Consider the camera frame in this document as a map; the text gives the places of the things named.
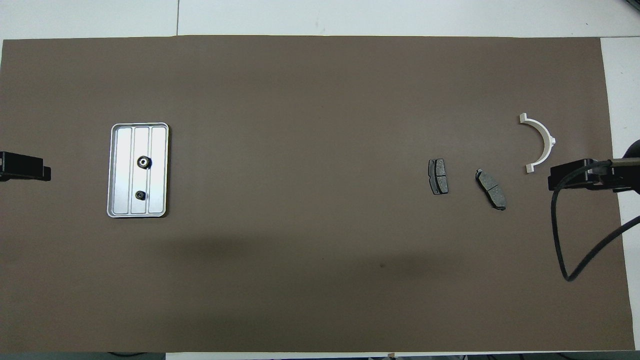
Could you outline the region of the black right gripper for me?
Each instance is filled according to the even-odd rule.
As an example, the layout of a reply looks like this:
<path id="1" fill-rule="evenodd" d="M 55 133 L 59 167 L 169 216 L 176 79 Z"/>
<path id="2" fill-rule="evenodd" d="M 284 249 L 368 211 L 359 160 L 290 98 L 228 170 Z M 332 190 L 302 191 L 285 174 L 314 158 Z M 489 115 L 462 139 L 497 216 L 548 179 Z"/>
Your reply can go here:
<path id="1" fill-rule="evenodd" d="M 592 177 L 587 182 L 586 189 L 590 191 L 613 191 L 615 193 L 634 191 L 640 192 L 640 142 L 633 142 L 621 158 L 605 161 L 588 159 L 590 166 L 587 173 Z M 562 179 L 573 171 L 583 167 L 583 159 L 565 162 L 550 168 L 548 176 L 548 190 L 555 191 Z M 564 185 L 564 189 L 578 187 L 583 176 L 577 175 Z"/>

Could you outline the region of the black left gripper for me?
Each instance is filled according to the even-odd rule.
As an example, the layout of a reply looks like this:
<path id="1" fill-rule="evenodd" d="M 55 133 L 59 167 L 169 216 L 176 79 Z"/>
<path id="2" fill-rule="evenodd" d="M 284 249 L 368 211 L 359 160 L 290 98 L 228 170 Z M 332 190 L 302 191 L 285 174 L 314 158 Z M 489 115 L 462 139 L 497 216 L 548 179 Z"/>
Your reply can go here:
<path id="1" fill-rule="evenodd" d="M 21 153 L 0 152 L 0 180 L 51 181 L 51 168 L 44 167 L 44 160 Z"/>

